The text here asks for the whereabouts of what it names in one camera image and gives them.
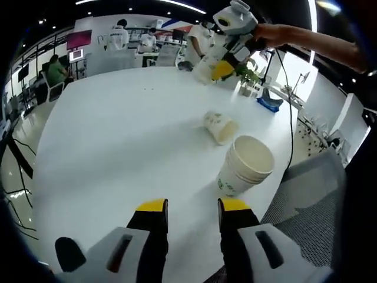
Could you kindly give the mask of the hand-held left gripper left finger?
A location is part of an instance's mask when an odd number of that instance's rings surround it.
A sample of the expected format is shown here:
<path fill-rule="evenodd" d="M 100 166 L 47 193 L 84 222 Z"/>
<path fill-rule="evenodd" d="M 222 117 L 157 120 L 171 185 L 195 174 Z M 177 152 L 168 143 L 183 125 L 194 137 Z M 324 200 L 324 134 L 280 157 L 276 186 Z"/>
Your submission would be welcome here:
<path fill-rule="evenodd" d="M 64 282 L 161 282 L 168 252 L 168 200 L 142 203 L 87 252 L 63 238 Z"/>

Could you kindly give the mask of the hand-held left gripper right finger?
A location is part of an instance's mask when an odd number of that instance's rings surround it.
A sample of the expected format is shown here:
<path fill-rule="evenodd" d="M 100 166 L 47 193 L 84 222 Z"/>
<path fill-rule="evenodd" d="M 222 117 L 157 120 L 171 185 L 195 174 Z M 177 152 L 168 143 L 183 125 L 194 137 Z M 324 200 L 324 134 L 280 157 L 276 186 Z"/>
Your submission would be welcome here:
<path fill-rule="evenodd" d="M 304 259 L 295 241 L 271 224 L 260 224 L 244 201 L 219 198 L 217 205 L 229 282 L 331 282 L 330 267 Z"/>

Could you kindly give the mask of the person's right hand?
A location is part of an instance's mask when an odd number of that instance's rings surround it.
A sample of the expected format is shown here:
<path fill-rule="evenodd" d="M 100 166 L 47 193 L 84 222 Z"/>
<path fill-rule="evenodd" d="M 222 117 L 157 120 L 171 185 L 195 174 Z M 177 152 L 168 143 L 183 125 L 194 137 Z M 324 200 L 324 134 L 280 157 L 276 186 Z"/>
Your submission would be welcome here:
<path fill-rule="evenodd" d="M 258 24 L 254 29 L 254 39 L 262 39 L 268 48 L 276 48 L 284 45 L 285 27 L 280 24 Z"/>

